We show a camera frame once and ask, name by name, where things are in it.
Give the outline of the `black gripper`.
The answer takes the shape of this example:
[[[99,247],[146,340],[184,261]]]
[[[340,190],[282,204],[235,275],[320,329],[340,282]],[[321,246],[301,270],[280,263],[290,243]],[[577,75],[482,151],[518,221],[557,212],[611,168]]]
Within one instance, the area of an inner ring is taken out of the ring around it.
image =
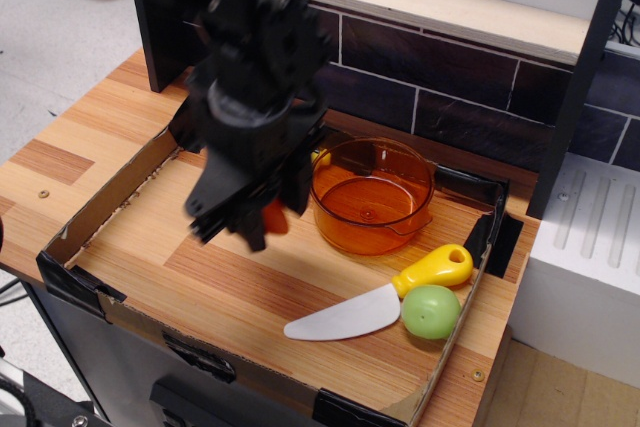
[[[324,99],[287,96],[261,113],[217,85],[192,86],[169,124],[177,145],[204,152],[203,172],[185,209],[192,233],[208,242],[223,230],[252,252],[266,249],[262,209],[275,199],[302,216],[313,178],[312,154],[325,136]]]

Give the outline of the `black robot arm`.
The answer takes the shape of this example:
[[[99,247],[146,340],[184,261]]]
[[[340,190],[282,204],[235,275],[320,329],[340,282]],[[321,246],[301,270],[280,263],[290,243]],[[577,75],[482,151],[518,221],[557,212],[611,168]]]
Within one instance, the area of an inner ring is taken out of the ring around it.
[[[284,209],[306,210],[327,107],[314,86],[329,37],[305,0],[151,0],[191,21],[207,55],[169,130],[206,164],[185,203],[203,242],[228,230],[253,251]]]

